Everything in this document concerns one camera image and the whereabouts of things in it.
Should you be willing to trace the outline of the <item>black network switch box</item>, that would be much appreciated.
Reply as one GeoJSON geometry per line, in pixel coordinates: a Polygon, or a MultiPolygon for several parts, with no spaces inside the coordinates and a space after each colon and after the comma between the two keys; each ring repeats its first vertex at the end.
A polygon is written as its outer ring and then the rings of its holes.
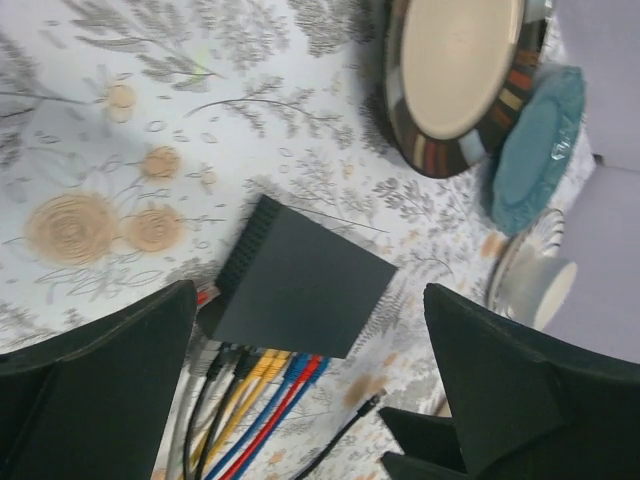
{"type": "Polygon", "coordinates": [[[263,195],[197,323],[220,342],[344,359],[396,271],[263,195]]]}

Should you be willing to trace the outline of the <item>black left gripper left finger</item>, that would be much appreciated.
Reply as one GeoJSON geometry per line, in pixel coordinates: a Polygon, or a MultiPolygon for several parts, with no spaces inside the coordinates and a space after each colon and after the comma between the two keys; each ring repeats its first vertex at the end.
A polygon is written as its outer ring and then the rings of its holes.
{"type": "Polygon", "coordinates": [[[177,281],[2,355],[2,478],[150,478],[196,307],[177,281]]]}

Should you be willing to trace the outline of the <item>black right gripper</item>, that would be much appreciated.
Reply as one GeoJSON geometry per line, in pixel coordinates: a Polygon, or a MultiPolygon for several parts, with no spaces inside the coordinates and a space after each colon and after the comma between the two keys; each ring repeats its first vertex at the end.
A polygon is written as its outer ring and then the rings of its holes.
{"type": "Polygon", "coordinates": [[[453,420],[384,407],[379,416],[401,448],[381,462],[393,480],[467,479],[453,420]]]}

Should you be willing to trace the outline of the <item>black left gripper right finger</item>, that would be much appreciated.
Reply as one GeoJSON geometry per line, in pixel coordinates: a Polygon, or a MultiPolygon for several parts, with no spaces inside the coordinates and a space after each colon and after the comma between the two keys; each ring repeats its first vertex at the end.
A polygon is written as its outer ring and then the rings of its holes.
{"type": "Polygon", "coordinates": [[[636,479],[639,367],[429,284],[424,314],[472,479],[636,479]]]}

